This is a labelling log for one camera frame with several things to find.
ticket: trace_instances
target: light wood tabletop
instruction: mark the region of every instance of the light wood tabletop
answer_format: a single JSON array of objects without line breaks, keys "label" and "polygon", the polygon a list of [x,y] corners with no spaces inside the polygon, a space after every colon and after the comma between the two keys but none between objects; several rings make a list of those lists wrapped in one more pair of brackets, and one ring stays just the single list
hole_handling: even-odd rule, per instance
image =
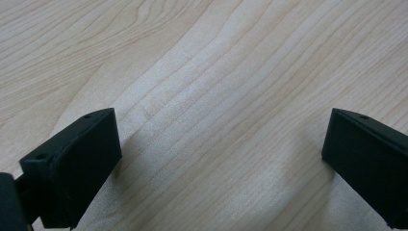
[{"label": "light wood tabletop", "polygon": [[0,171],[109,107],[76,230],[391,230],[320,155],[332,108],[408,133],[408,1],[0,0]]}]

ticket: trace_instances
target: screw hole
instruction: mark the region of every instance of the screw hole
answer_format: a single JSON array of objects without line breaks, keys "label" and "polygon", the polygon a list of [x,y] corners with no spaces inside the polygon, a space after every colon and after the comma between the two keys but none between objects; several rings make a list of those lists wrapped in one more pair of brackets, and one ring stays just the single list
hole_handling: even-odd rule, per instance
[{"label": "screw hole", "polygon": [[43,160],[43,159],[45,159],[47,157],[48,157],[48,153],[41,153],[41,154],[37,155],[36,159],[37,160]]}]

